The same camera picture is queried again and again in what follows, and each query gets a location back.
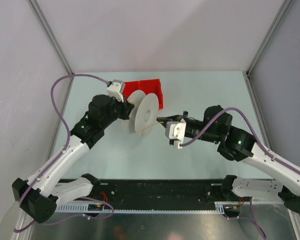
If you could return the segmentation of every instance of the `white tape spool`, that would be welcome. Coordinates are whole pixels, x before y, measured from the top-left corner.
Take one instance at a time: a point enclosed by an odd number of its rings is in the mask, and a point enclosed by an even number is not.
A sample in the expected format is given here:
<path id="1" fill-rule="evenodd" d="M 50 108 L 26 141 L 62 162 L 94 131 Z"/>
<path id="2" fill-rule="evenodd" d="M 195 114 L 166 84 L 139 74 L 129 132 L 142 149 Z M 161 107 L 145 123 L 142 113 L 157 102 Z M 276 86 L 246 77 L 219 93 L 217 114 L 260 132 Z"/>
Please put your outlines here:
<path id="1" fill-rule="evenodd" d="M 135 133 L 135 119 L 137 115 L 138 108 L 140 106 L 140 103 L 142 100 L 146 97 L 146 94 L 144 91 L 136 90 L 128 97 L 127 101 L 129 103 L 134 104 L 134 108 L 132 109 L 129 117 L 129 120 L 122 121 L 123 129 L 128 132 L 129 134 Z"/>
<path id="2" fill-rule="evenodd" d="M 157 122 L 159 112 L 159 100 L 157 95 L 150 93 L 141 101 L 136 112 L 134 129 L 141 136 L 148 135 L 152 130 L 152 125 Z"/>

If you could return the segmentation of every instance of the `purple cable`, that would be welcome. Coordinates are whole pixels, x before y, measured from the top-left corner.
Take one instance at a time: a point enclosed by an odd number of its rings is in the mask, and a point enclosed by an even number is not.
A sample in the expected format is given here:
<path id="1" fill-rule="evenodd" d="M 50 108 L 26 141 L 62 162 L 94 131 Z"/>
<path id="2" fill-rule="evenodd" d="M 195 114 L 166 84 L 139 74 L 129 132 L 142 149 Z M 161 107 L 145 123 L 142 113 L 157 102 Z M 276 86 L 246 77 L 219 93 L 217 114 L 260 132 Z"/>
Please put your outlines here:
<path id="1" fill-rule="evenodd" d="M 239 220 L 239 219 L 244 219 L 244 220 L 248 220 L 250 221 L 251 223 L 253 223 L 255 226 L 256 226 L 256 229 L 258 230 L 258 232 L 260 233 L 261 237 L 266 240 L 267 239 L 267 236 L 264 232 L 264 230 L 260 227 L 256 217 L 255 217 L 255 211 L 254 211 L 254 208 L 253 208 L 253 205 L 252 205 L 252 198 L 250 198 L 250 209 L 251 209 L 251 214 L 252 214 L 252 217 L 253 217 L 253 220 L 249 217 L 246 217 L 246 216 L 239 216 L 239 217 L 228 217 L 226 214 L 224 214 L 224 216 L 227 218 L 227 220 Z"/>
<path id="2" fill-rule="evenodd" d="M 66 218 L 64 218 L 60 221 L 56 221 L 56 222 L 53 222 L 53 223 L 42 223 L 42 225 L 44 225 L 44 226 L 53 226 L 53 225 L 63 223 L 65 221 L 69 220 L 69 219 L 72 219 L 72 218 L 75 218 L 75 217 L 80 217 L 80 216 L 84 216 L 84 217 L 87 217 L 87 218 L 90 218 L 90 219 L 95 219 L 95 220 L 102 220 L 102 219 L 110 218 L 115 213 L 114 207 L 112 205 L 110 205 L 109 203 L 105 202 L 105 201 L 100 201 L 100 200 L 97 200 L 97 199 L 94 199 L 94 198 L 91 198 L 91 197 L 87 197 L 87 196 L 83 196 L 83 197 L 80 197 L 80 198 L 81 199 L 86 199 L 86 200 L 91 200 L 91 201 L 94 201 L 94 202 L 98 202 L 98 203 L 107 205 L 111 209 L 111 213 L 109 213 L 108 215 L 103 216 L 103 217 L 82 215 L 80 213 L 80 214 L 75 214 L 75 215 L 68 216 L 68 217 L 66 217 Z"/>
<path id="3" fill-rule="evenodd" d="M 258 229 L 258 231 L 259 231 L 261 237 L 262 237 L 263 239 L 267 239 L 267 237 L 266 237 L 266 235 L 265 235 L 265 232 L 264 232 L 264 231 L 262 230 L 262 228 L 259 226 L 259 223 L 258 223 L 258 221 L 257 221 L 257 219 L 256 219 L 256 216 L 255 216 L 255 210 L 254 210 L 254 207 L 252 206 L 252 198 L 250 198 L 250 209 L 251 209 L 253 221 L 254 221 L 255 226 L 256 226 L 256 228 Z"/>
<path id="4" fill-rule="evenodd" d="M 267 156 L 269 156 L 271 159 L 273 159 L 274 161 L 280 163 L 281 165 L 285 166 L 286 168 L 290 169 L 291 171 L 295 172 L 296 174 L 300 175 L 300 171 L 295 169 L 294 167 L 290 166 L 289 164 L 285 163 L 284 161 L 281 161 L 280 159 L 278 158 L 274 158 L 273 155 L 271 155 L 271 153 L 269 153 L 267 151 L 267 149 L 264 147 L 264 145 L 261 143 L 260 139 L 258 138 L 255 130 L 253 129 L 251 123 L 249 122 L 248 118 L 246 117 L 246 115 L 238 108 L 236 107 L 227 107 L 223 110 L 221 110 L 220 112 L 218 112 L 210 121 L 209 123 L 204 126 L 204 128 L 193 138 L 191 139 L 190 141 L 186 142 L 186 143 L 183 143 L 183 144 L 180 144 L 181 147 L 186 147 L 190 144 L 192 144 L 193 142 L 195 142 L 198 138 L 200 138 L 205 132 L 206 130 L 222 115 L 224 114 L 225 112 L 228 112 L 228 111 L 236 111 L 238 112 L 242 117 L 243 119 L 245 120 L 246 124 L 248 125 L 252 135 L 254 136 L 257 144 L 259 145 L 259 147 L 261 148 L 261 150 L 264 152 L 264 154 L 266 154 Z"/>
<path id="5" fill-rule="evenodd" d="M 23 231 L 25 231 L 25 230 L 27 230 L 28 228 L 30 228 L 30 226 L 32 225 L 32 224 L 34 224 L 35 223 L 35 220 L 32 220 L 32 222 L 30 222 L 27 226 L 25 226 L 25 227 L 23 227 L 23 228 L 21 228 L 21 229 L 14 229 L 13 230 L 13 232 L 14 233 L 16 233 L 16 234 L 19 234 L 19 233 L 22 233 Z"/>
<path id="6" fill-rule="evenodd" d="M 105 83 L 106 85 L 108 85 L 110 83 L 109 81 L 104 80 L 101 77 L 94 76 L 94 75 L 91 75 L 91 74 L 85 74 L 85 73 L 75 73 L 75 74 L 65 75 L 65 76 L 60 77 L 58 80 L 56 80 L 54 82 L 54 84 L 52 85 L 51 90 L 50 90 L 50 97 L 51 97 L 52 105 L 53 105 L 53 108 L 54 108 L 56 114 L 58 115 L 61 122 L 65 126 L 66 134 L 67 134 L 66 142 L 65 142 L 65 145 L 64 145 L 64 148 L 62 149 L 62 151 L 41 171 L 41 173 L 39 173 L 39 175 L 36 177 L 36 179 L 33 180 L 33 182 L 29 185 L 29 187 L 24 191 L 24 193 L 20 197 L 19 206 L 21 205 L 21 203 L 23 202 L 23 200 L 25 199 L 25 197 L 29 193 L 30 189 L 36 184 L 37 179 L 41 178 L 48 171 L 48 169 L 51 168 L 51 166 L 56 163 L 56 161 L 63 155 L 63 151 L 66 150 L 68 145 L 69 145 L 69 142 L 70 142 L 70 129 L 69 129 L 69 126 L 68 126 L 66 120 L 64 119 L 64 117 L 62 116 L 62 114 L 59 112 L 59 110 L 57 108 L 57 105 L 56 105 L 56 102 L 55 102 L 55 97 L 54 97 L 54 90 L 55 90 L 56 85 L 60 81 L 62 81 L 64 79 L 72 78 L 72 77 L 90 77 L 90 78 L 98 79 L 99 81 Z M 19 231 L 19 233 L 21 233 L 24 230 L 26 230 L 27 228 L 29 228 L 33 223 L 34 223 L 34 221 L 31 222 L 29 225 L 25 226 L 22 229 L 14 229 L 14 232 L 16 233 L 16 231 Z"/>

